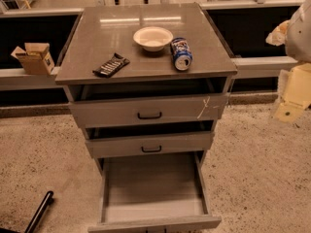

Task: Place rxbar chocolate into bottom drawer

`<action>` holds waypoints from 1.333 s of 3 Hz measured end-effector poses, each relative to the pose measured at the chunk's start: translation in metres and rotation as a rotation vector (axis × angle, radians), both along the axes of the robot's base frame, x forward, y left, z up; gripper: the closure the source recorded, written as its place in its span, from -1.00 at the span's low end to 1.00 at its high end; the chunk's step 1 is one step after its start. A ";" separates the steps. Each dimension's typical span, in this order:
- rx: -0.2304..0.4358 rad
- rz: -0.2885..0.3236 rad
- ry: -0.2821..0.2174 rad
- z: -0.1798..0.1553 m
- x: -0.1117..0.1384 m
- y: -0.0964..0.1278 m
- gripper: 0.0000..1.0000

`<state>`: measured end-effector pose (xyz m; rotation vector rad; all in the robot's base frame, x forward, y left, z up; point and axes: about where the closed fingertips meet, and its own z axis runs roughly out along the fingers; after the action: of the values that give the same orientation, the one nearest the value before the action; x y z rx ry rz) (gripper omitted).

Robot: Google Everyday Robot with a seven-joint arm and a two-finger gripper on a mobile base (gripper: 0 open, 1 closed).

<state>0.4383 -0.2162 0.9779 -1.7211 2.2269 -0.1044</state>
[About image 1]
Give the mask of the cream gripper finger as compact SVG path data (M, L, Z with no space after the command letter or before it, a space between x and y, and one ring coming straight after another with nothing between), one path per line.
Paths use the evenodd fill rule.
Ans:
M281 46L285 44L286 34L289 26L289 21L285 20L276 26L272 32L268 34L265 42L272 46Z
M277 92L273 117L294 122L311 105L311 64L297 65L290 71L281 70Z

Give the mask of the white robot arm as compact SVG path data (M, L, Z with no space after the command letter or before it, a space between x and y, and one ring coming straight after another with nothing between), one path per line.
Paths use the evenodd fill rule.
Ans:
M286 55L297 61L290 71L280 71L273 115L280 121L294 122L311 105L311 0L305 0L289 20L268 34L265 42L284 45Z

